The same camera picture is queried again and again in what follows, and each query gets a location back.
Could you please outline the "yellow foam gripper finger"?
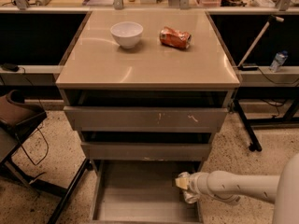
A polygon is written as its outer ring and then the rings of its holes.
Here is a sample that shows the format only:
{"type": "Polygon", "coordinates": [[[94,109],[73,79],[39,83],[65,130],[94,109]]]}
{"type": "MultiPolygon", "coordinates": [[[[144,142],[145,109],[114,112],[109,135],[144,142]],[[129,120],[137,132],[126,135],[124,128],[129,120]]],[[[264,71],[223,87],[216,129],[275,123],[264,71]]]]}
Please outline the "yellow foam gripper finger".
{"type": "Polygon", "coordinates": [[[189,188],[189,178],[188,177],[178,177],[175,179],[176,186],[180,189],[187,190],[189,188]]]}

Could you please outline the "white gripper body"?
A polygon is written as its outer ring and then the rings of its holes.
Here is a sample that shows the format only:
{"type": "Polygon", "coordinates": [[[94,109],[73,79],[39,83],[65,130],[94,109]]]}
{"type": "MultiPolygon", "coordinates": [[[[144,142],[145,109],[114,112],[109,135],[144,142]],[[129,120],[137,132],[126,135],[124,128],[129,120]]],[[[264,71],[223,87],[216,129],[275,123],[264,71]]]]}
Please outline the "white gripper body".
{"type": "Polygon", "coordinates": [[[189,192],[193,195],[205,194],[208,195],[210,190],[207,185],[209,173],[194,173],[189,176],[189,192]]]}

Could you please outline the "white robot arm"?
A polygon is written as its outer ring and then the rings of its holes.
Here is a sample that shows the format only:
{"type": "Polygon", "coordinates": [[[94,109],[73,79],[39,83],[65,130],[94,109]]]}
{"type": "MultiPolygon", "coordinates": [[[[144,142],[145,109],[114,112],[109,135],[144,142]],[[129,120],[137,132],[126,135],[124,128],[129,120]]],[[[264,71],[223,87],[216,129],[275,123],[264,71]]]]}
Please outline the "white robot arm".
{"type": "Polygon", "coordinates": [[[236,205],[241,196],[272,203],[272,224],[299,224],[299,154],[284,166],[281,175],[236,175],[225,171],[183,172],[175,179],[186,203],[201,195],[236,205]]]}

